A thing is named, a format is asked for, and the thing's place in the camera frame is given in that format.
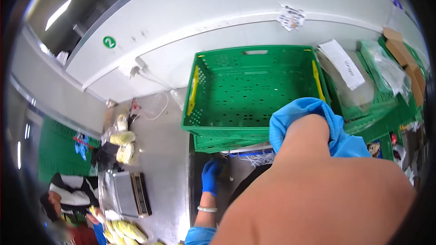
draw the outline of yellow crate handle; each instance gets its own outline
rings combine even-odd
[[[198,85],[198,66],[195,66],[195,70],[193,72],[193,78],[192,78],[192,90],[191,90],[191,95],[189,96],[188,110],[186,111],[186,114],[188,116],[191,115],[193,111],[193,107],[195,106],[195,95],[197,94],[197,85]]]
[[[314,60],[312,60],[312,68],[313,68],[313,77],[315,78],[315,82],[317,83],[318,93],[320,95],[320,100],[326,101],[326,98],[324,97],[323,90],[321,88],[321,82],[320,82],[320,74],[318,73],[317,64]]]

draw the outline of green number sticker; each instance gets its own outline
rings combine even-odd
[[[103,45],[105,45],[108,49],[112,49],[116,46],[115,39],[112,36],[106,36],[103,38]]]

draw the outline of white bangle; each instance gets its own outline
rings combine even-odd
[[[200,211],[210,212],[210,213],[215,213],[218,211],[218,208],[206,208],[206,207],[201,207],[200,205],[197,207],[197,209]]]

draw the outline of gloved hand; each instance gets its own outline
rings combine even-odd
[[[203,192],[210,192],[215,197],[217,196],[216,177],[220,174],[221,167],[219,161],[212,158],[208,161],[201,173],[201,181],[203,183]]]

